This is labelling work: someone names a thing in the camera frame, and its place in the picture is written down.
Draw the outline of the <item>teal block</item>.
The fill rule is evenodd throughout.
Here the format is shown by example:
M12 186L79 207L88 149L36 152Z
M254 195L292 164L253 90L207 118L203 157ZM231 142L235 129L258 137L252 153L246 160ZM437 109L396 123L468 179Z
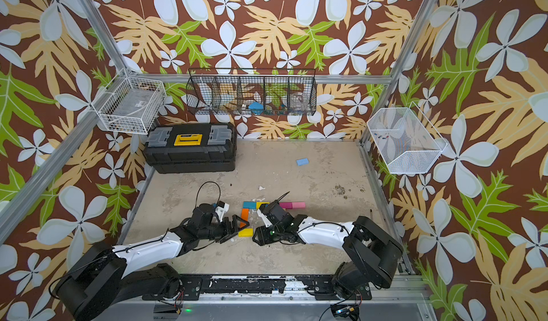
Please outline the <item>teal block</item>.
M255 210L257 208L257 202L254 201L244 201L243 209Z

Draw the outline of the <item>magenta block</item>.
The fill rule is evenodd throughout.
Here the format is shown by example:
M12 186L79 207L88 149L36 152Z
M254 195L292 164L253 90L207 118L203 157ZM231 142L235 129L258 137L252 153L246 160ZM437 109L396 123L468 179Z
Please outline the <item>magenta block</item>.
M293 204L291 202L280 202L280 206L283 209L293 209Z

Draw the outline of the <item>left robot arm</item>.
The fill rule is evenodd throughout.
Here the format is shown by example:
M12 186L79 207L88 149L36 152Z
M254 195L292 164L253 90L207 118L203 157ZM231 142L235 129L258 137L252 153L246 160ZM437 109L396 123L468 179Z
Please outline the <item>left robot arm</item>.
M49 286L75 320L93 320L117 302L142 297L178 301L184 294L180 274L167 260L201 250L199 243L224 243L249 227L228 205L202 203L175 228L133 245L94 244Z

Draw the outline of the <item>small yellow block top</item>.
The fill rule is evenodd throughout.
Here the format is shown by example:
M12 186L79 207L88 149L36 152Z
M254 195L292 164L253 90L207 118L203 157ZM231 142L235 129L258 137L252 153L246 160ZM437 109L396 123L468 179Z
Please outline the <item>small yellow block top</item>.
M240 238L251 238L253 236L253 229L252 228L246 228L242 231L239 231L238 236Z

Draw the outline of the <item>orange block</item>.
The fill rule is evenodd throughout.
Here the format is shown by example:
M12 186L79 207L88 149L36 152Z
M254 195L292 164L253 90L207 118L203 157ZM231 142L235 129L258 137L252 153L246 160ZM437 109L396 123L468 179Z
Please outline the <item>orange block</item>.
M244 221L248 221L248 216L249 216L249 210L247 208L243 208L241 211L241 218Z

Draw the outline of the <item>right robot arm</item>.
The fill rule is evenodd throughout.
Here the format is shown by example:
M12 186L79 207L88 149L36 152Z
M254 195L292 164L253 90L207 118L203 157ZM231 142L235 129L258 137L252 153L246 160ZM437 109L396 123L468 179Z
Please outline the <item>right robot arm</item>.
M350 260L335 271L331 285L335 294L348 298L371 285L388 289L392 285L402 245L366 216L353 222L320 221L310 216L291 215L279 201L262 205L258 215L264 222L256 228L253 242L324 245L345 251Z

